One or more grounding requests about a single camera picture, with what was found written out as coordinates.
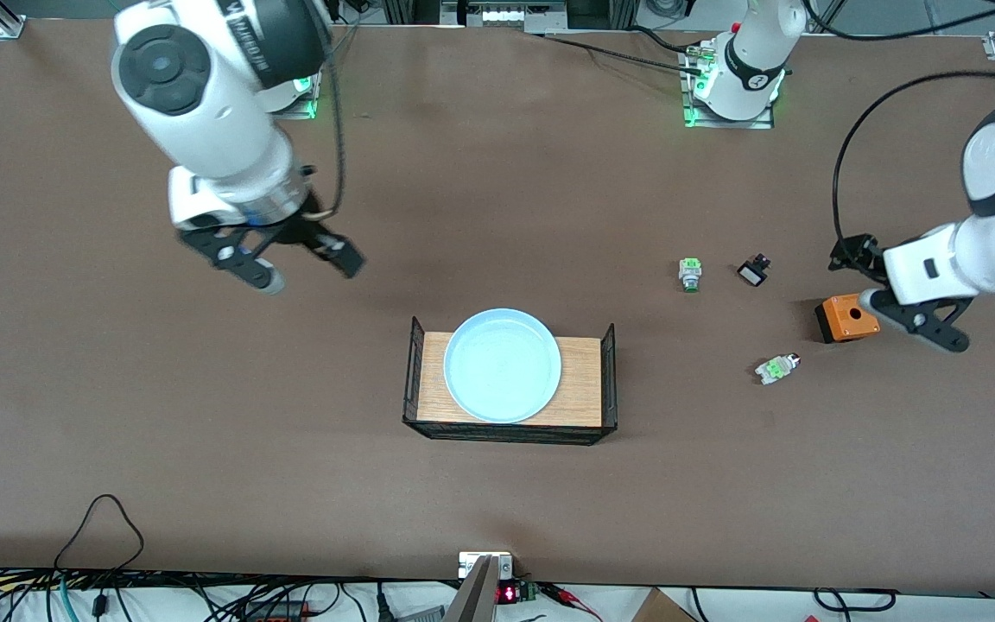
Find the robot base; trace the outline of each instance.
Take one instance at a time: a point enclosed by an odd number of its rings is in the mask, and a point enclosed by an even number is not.
[[[686,54],[678,54],[678,63],[683,67],[699,67],[699,63]],[[701,99],[694,97],[694,91],[698,90],[698,83],[702,80],[700,76],[679,72],[682,83],[682,113],[686,115],[687,127],[729,127],[735,130],[773,130],[774,129],[774,106],[767,105],[758,117],[746,119],[746,121],[734,121],[734,119],[720,117],[714,113],[708,105]]]

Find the white plate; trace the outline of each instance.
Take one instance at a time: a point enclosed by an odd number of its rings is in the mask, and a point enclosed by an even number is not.
[[[443,377],[454,401],[485,422],[520,422],[560,386],[560,347],[540,320],[514,308],[471,316],[451,335]]]

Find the brown table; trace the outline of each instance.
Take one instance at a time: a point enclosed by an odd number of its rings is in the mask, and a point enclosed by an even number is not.
[[[773,131],[688,130],[678,78],[506,30],[364,29],[344,65],[345,281],[295,249],[276,298],[174,241],[169,161],[108,76],[111,25],[0,44],[0,566],[47,566],[115,492],[142,568],[449,576],[509,548],[538,579],[995,590],[995,298],[963,355],[817,343],[834,153],[890,86],[995,68],[975,39],[802,41]],[[588,35],[667,59],[635,35]],[[966,213],[960,147],[995,83],[885,106],[845,226]],[[332,193],[327,118],[288,123]],[[754,289],[733,275],[773,259]],[[706,265],[680,294],[676,261]],[[410,316],[616,323],[619,432],[590,448],[427,441],[399,421]],[[760,359],[801,369],[759,386]],[[130,550],[104,508],[67,562]]]

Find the wooden tray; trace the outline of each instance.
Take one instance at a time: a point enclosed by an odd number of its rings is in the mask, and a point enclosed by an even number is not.
[[[428,332],[414,318],[404,395],[404,424],[429,438],[460,441],[556,442],[592,445],[617,428],[615,336],[560,336],[563,371],[555,397],[517,424],[492,424],[467,414],[447,392],[443,354],[450,332]]]

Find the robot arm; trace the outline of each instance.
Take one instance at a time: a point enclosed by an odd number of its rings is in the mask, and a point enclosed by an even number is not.
[[[345,276],[363,264],[351,241],[317,221],[324,212],[269,116],[277,92],[320,70],[323,9],[311,0],[154,0],[115,19],[115,90],[179,165],[168,177],[171,223],[214,267],[266,294],[283,286],[260,257],[273,243],[303,244]],[[252,230],[263,241],[246,248]]]
[[[714,52],[698,64],[704,79],[694,97],[732,121],[758,117],[776,98],[785,62],[807,21],[801,0],[747,0],[738,30],[719,33],[702,46]]]
[[[995,294],[995,111],[967,139],[962,181],[972,215],[885,251],[872,251],[888,289],[868,290],[862,306],[945,350],[962,352],[968,338],[952,323],[973,296]],[[867,240],[867,250],[872,237]],[[840,263],[833,251],[834,264]],[[869,259],[856,258],[859,264]],[[951,308],[937,318],[939,308]]]

